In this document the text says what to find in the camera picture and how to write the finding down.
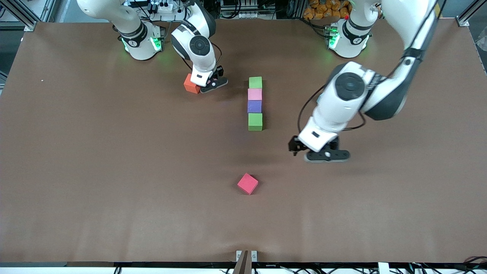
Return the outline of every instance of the orange block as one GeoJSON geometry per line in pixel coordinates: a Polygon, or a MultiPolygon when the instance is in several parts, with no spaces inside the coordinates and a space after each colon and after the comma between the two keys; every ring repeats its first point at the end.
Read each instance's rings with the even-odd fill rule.
{"type": "Polygon", "coordinates": [[[186,76],[186,80],[184,81],[184,88],[186,89],[186,91],[189,91],[192,93],[198,94],[200,92],[200,86],[191,82],[191,73],[189,73],[186,76]]]}

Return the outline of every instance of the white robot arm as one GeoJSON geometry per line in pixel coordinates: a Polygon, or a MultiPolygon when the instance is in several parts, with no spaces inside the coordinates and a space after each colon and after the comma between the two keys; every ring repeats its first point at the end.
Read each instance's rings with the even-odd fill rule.
{"type": "MultiPolygon", "coordinates": [[[[346,161],[350,153],[338,150],[338,134],[346,128],[357,112],[361,111],[374,120],[385,120],[392,118],[402,109],[409,85],[423,60],[424,52],[429,46],[436,27],[437,20],[434,12],[436,0],[382,0],[381,2],[382,10],[387,15],[387,22],[399,33],[404,42],[403,56],[392,77],[384,77],[355,62],[336,67],[328,78],[308,123],[300,134],[294,136],[289,142],[289,150],[294,155],[298,151],[310,149],[305,155],[307,161],[346,161]]],[[[354,16],[357,12],[364,11],[374,14],[375,6],[371,4],[363,10],[356,10],[354,7],[348,21],[358,18],[354,16]]],[[[340,25],[338,35],[344,32],[350,34],[356,31],[357,27],[368,27],[369,29],[366,30],[368,33],[372,27],[363,26],[364,20],[353,23],[348,21],[340,25]]],[[[364,47],[362,42],[366,41],[362,40],[354,44],[357,38],[349,34],[343,35],[338,41],[335,40],[338,42],[335,49],[344,48],[360,53],[364,47]]]]}
{"type": "Polygon", "coordinates": [[[162,51],[164,27],[142,22],[134,9],[123,6],[124,0],[77,0],[89,17],[110,21],[120,33],[125,50],[137,60],[147,60],[162,51]]]}
{"type": "Polygon", "coordinates": [[[202,93],[226,85],[228,80],[222,77],[223,68],[217,67],[209,40],[216,31],[215,19],[199,0],[183,0],[182,3],[190,15],[171,33],[171,43],[182,58],[193,62],[191,82],[199,85],[202,93]]]}

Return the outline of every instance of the green block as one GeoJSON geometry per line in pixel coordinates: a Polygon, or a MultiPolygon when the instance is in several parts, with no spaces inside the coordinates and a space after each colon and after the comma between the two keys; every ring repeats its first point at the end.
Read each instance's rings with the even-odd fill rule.
{"type": "Polygon", "coordinates": [[[262,77],[249,77],[248,88],[262,88],[262,77]]]}
{"type": "Polygon", "coordinates": [[[262,131],[262,113],[248,114],[248,130],[262,131]]]}

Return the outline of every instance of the green led light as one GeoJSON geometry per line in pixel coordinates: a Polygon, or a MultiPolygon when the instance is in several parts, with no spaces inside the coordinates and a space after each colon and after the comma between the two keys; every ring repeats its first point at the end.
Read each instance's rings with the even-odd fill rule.
{"type": "Polygon", "coordinates": [[[366,46],[367,46],[367,40],[369,40],[369,35],[367,35],[367,37],[365,38],[365,41],[364,41],[364,45],[362,47],[362,49],[364,49],[366,46]]]}
{"type": "Polygon", "coordinates": [[[160,51],[162,46],[161,46],[161,42],[159,41],[159,39],[155,39],[155,38],[150,38],[150,41],[152,42],[152,45],[154,46],[154,49],[156,51],[160,51]]]}
{"type": "Polygon", "coordinates": [[[337,33],[337,35],[335,37],[330,39],[329,47],[334,49],[337,46],[339,39],[340,39],[340,33],[337,33]]]}
{"type": "Polygon", "coordinates": [[[127,48],[127,44],[125,44],[125,41],[124,41],[123,39],[122,39],[122,43],[123,43],[123,45],[125,46],[125,51],[126,51],[126,52],[129,52],[129,49],[127,48]]]}

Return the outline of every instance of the pink block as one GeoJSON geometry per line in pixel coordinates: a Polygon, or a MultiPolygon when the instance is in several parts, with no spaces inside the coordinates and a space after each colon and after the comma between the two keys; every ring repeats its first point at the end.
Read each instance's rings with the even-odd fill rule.
{"type": "Polygon", "coordinates": [[[248,89],[249,101],[262,101],[262,88],[249,88],[248,89]]]}
{"type": "Polygon", "coordinates": [[[257,184],[259,182],[252,176],[250,176],[248,173],[245,173],[245,175],[240,179],[240,182],[237,184],[240,189],[245,191],[247,194],[252,194],[252,191],[257,187],[257,184]]]}

